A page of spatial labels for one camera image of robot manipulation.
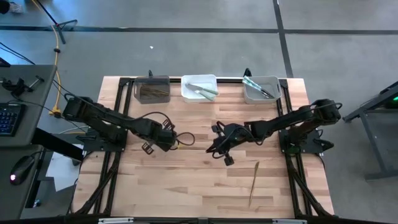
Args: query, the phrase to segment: keyboard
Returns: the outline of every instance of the keyboard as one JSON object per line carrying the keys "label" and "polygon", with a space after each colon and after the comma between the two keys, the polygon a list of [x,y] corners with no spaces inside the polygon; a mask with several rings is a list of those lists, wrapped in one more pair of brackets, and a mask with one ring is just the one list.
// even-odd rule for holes
{"label": "keyboard", "polygon": [[0,103],[0,137],[14,136],[26,105]]}

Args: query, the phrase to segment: gray plastic bin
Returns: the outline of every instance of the gray plastic bin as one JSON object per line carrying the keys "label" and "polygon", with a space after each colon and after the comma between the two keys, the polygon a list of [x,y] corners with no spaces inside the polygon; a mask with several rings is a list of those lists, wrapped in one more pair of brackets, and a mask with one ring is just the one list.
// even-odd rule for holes
{"label": "gray plastic bin", "polygon": [[244,100],[247,104],[273,103],[276,102],[282,96],[279,80],[277,77],[268,76],[268,77],[249,77],[249,78],[258,85],[260,85],[263,89],[267,90],[275,98],[268,99],[260,91],[257,91],[254,88],[243,84]]}

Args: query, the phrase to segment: utensil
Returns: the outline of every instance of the utensil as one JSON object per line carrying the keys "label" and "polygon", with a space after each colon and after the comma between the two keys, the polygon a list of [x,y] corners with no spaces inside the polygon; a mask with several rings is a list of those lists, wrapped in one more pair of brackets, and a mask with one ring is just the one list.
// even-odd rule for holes
{"label": "utensil", "polygon": [[251,191],[250,191],[250,199],[249,199],[249,208],[251,205],[251,200],[253,199],[253,192],[254,192],[254,183],[256,182],[256,176],[257,176],[257,170],[259,169],[259,164],[260,162],[256,162],[256,165],[254,166],[254,177],[253,177],[253,184],[251,186]]}
{"label": "utensil", "polygon": [[253,82],[249,77],[244,76],[242,79],[242,82],[252,88],[254,88],[255,90],[260,91],[265,97],[267,98],[275,98],[274,96],[272,96],[272,94],[270,94],[267,90],[261,88],[260,85],[258,85],[257,83]]}
{"label": "utensil", "polygon": [[209,90],[209,89],[206,89],[206,88],[203,88],[203,87],[200,87],[200,86],[196,86],[196,85],[192,85],[190,83],[185,84],[185,86],[188,89],[194,91],[195,93],[200,94],[201,96],[205,97],[207,100],[210,100],[210,101],[214,101],[214,97],[215,96],[208,96],[204,92],[208,92],[208,93],[211,93],[211,94],[214,94],[214,95],[218,95],[217,91]]}

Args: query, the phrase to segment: wooden tabletop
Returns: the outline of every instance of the wooden tabletop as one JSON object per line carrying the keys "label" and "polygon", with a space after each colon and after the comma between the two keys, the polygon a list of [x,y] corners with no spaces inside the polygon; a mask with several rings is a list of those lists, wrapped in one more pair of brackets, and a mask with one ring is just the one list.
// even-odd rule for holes
{"label": "wooden tabletop", "polygon": [[[104,77],[98,102],[114,107],[120,77]],[[308,104],[304,80],[288,79],[293,109]],[[284,156],[280,153],[277,133],[263,146],[244,143],[231,150],[235,164],[226,167],[223,159],[213,159],[205,150],[216,134],[211,126],[217,121],[239,123],[277,116],[276,103],[247,105],[242,84],[219,84],[214,103],[184,103],[180,84],[171,84],[170,103],[141,105],[131,98],[129,116],[138,117],[151,111],[167,114],[178,133],[189,131],[196,137],[193,146],[176,151],[160,149],[148,156],[143,140],[129,133],[122,154],[114,194],[112,215],[129,217],[218,217],[218,218],[293,218],[293,206]],[[149,118],[163,122],[161,115]],[[188,136],[182,138],[189,142]],[[98,185],[103,152],[87,158],[77,182],[73,210],[79,209]],[[326,211],[333,213],[325,171],[320,158],[303,154],[309,189]],[[249,195],[254,165],[259,161],[252,204]],[[103,207],[108,196],[105,189]],[[301,191],[298,196],[302,211]]]}

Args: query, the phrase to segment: tripod stand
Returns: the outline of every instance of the tripod stand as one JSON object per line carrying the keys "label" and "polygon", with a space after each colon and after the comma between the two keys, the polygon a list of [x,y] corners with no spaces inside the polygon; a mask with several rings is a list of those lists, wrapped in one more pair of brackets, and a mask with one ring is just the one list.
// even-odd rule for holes
{"label": "tripod stand", "polygon": [[55,25],[56,29],[58,30],[58,33],[59,33],[59,35],[61,37],[62,43],[66,44],[65,38],[63,37],[63,34],[62,34],[62,29],[69,23],[77,22],[77,19],[74,19],[74,20],[71,20],[71,21],[62,22],[62,23],[59,24],[58,22],[55,21],[55,19],[51,16],[51,14],[44,8],[42,3],[39,0],[36,0],[36,1],[40,5],[40,7],[44,10],[44,12],[49,16],[49,18],[54,22],[54,25]]}

